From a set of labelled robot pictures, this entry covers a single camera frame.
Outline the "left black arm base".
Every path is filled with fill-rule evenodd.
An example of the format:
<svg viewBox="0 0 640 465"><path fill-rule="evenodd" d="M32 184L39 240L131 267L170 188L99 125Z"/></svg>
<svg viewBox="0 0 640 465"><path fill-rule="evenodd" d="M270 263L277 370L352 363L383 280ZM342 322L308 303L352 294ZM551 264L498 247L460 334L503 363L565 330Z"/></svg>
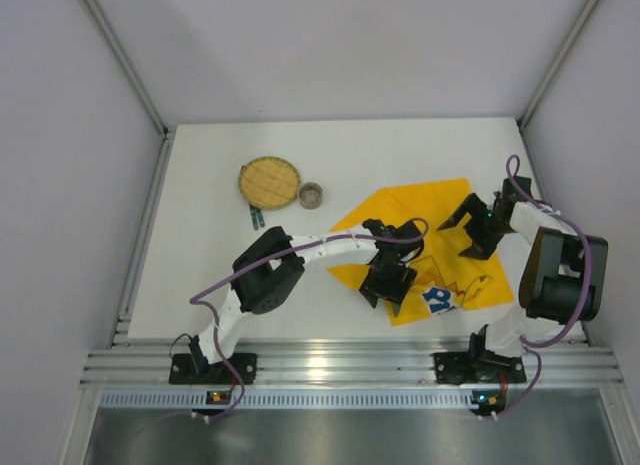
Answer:
<svg viewBox="0 0 640 465"><path fill-rule="evenodd" d="M257 374L258 355L255 353L235 353L229 359L245 385L254 383ZM222 362L206 365L197 371L189 353L175 354L171 359L168 382L171 385L231 385L239 381Z"/></svg>

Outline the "yellow cartoon print cloth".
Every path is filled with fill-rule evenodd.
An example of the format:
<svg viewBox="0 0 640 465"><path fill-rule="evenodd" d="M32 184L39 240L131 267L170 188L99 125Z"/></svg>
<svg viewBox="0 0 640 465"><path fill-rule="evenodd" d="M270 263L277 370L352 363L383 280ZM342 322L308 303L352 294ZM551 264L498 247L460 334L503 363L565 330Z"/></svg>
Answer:
<svg viewBox="0 0 640 465"><path fill-rule="evenodd" d="M471 245L463 228L437 229L471 193L467 179L424 182L382 188L342 218L332 229L341 231L367 219L399 226L415 217L430 226L425 247L410 262L417 277L395 314L385 304L394 327L426 320L451 311L476 311L510 303L514 293L497 255L487 260L461 257Z"/></svg>

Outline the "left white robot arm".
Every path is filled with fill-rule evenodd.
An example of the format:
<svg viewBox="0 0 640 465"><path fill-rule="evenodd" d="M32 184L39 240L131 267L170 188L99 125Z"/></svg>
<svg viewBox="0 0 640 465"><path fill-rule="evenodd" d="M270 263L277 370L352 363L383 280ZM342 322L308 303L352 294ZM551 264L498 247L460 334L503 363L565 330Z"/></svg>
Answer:
<svg viewBox="0 0 640 465"><path fill-rule="evenodd" d="M411 218L398 227L367 219L324 235L290 235L281 226L266 230L233 262L231 275L189 300L213 315L211 324L190 339L196 373L228 361L243 318L273 312L301 277L315 270L363 266L358 293L373 308L381 301L390 304L397 315L417 277L410 262L424 251L429 229L425 219Z"/></svg>

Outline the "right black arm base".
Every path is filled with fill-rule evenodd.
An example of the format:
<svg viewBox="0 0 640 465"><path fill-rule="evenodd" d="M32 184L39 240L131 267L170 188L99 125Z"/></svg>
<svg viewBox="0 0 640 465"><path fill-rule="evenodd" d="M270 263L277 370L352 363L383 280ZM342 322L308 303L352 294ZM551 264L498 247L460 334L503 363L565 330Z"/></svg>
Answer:
<svg viewBox="0 0 640 465"><path fill-rule="evenodd" d="M440 352L433 355L436 382L444 385L525 383L521 358L507 358L492 352L473 356L470 352Z"/></svg>

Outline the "round woven bamboo plate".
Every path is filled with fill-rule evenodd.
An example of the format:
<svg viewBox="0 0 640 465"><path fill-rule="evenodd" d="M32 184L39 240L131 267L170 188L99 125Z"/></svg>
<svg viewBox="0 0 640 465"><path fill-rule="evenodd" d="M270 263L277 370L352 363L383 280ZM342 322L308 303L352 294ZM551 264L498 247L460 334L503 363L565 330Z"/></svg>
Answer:
<svg viewBox="0 0 640 465"><path fill-rule="evenodd" d="M301 176L289 161L276 156L255 158L240 168L238 188L252 206L277 210L290 205L301 186Z"/></svg>

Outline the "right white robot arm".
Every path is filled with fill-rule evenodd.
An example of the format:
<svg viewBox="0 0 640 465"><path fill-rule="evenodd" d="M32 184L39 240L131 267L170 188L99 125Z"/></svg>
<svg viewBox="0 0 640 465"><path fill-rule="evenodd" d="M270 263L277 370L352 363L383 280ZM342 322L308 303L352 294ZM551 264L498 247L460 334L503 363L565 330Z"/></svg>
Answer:
<svg viewBox="0 0 640 465"><path fill-rule="evenodd" d="M506 178L491 206L469 194L438 227L463 226L471 245L461 257L487 260L507 234L517 233L531 246L520 280L517 304L474 338L478 355L499 361L522 355L526 346L543 348L554 324L564 332L598 314L604 289L609 245L602 237L581 234L550 206L533 199L532 180Z"/></svg>

